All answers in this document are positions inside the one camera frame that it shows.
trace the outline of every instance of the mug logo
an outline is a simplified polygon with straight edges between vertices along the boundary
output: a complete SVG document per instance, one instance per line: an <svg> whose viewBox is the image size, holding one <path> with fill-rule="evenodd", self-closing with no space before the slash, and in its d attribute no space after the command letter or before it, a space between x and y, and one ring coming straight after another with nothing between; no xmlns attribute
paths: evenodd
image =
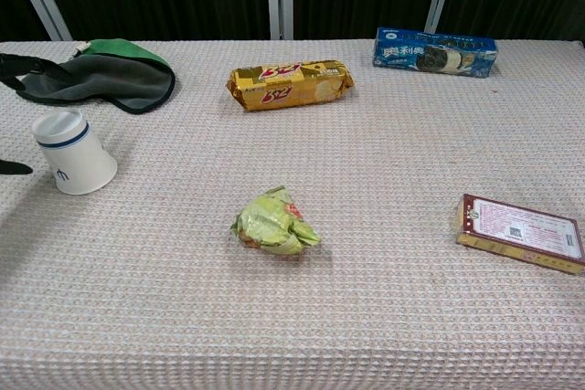
<svg viewBox="0 0 585 390"><path fill-rule="evenodd" d="M69 180L69 176L60 169L58 169L55 174L57 175L58 178L60 178L63 181Z"/></svg>

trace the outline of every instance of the white mug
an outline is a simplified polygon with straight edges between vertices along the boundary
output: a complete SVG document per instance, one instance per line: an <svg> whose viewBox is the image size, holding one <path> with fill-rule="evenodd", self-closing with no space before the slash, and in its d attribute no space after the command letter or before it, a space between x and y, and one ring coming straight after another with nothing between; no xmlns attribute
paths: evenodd
<svg viewBox="0 0 585 390"><path fill-rule="evenodd" d="M118 171L79 110L53 110L33 123L33 134L55 175L57 188L70 195L97 191Z"/></svg>

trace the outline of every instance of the oreo cookie box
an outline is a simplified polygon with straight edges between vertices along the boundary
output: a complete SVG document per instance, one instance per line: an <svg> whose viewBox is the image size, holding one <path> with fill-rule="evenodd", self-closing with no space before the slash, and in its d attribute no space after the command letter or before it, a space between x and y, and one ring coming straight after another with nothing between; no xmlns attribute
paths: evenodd
<svg viewBox="0 0 585 390"><path fill-rule="evenodd" d="M485 78L496 56L491 38L379 27L374 66Z"/></svg>

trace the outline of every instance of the white textured tablecloth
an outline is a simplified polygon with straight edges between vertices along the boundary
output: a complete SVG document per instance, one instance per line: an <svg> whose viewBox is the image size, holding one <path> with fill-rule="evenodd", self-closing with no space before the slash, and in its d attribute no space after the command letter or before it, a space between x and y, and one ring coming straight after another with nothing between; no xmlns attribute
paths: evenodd
<svg viewBox="0 0 585 390"><path fill-rule="evenodd" d="M0 88L0 387L583 388L585 278L454 243L463 192L585 226L585 50L501 41L489 79L371 65L372 40L145 42L161 108L79 108L118 159L63 195ZM3 43L66 60L76 43ZM336 58L356 88L245 113L236 67ZM285 184L323 237L298 260L229 237Z"/></svg>

